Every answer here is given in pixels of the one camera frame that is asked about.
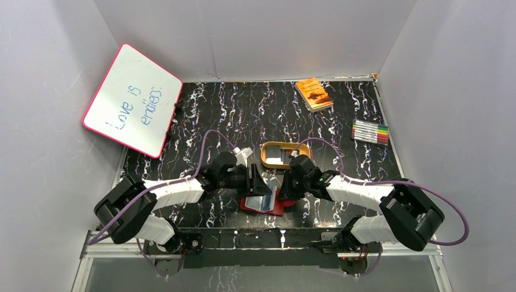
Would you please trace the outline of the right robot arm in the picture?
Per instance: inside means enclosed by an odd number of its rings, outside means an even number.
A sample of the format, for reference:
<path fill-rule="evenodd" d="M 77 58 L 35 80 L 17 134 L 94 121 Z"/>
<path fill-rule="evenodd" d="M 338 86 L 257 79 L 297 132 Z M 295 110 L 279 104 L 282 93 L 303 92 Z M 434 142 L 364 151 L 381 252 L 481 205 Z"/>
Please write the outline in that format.
<path fill-rule="evenodd" d="M 437 205 L 410 180 L 362 181 L 342 177 L 335 170 L 321 171 L 306 155 L 291 160 L 279 192 L 282 200 L 300 200 L 305 194 L 333 202 L 351 203 L 376 211 L 351 219 L 332 238 L 313 242 L 321 250 L 357 252 L 369 243 L 401 243 L 422 251 L 444 222 Z"/>

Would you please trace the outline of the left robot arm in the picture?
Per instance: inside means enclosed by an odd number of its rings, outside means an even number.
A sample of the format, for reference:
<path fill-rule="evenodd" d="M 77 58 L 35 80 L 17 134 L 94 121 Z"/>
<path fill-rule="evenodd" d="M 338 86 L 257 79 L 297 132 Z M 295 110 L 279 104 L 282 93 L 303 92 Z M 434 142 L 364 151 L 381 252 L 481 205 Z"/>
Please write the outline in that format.
<path fill-rule="evenodd" d="M 177 252 L 184 235 L 171 220 L 154 212 L 176 204 L 196 204 L 209 199 L 220 189 L 235 190 L 240 197 L 273 194 L 256 164 L 247 163 L 246 150 L 221 152 L 192 176 L 166 181 L 142 180 L 126 176 L 94 207 L 113 243 L 131 239 L 146 240 L 167 253 Z"/>

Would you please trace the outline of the red card holder wallet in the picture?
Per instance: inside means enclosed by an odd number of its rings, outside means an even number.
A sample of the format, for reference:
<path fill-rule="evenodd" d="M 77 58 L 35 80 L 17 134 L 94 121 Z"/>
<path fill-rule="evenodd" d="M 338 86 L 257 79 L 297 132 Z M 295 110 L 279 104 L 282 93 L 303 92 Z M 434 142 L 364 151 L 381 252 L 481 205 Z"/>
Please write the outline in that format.
<path fill-rule="evenodd" d="M 248 212 L 281 217 L 286 208 L 296 204 L 296 200 L 280 200 L 279 192 L 280 189 L 274 186 L 271 195 L 244 197 L 240 201 L 239 208 Z"/>

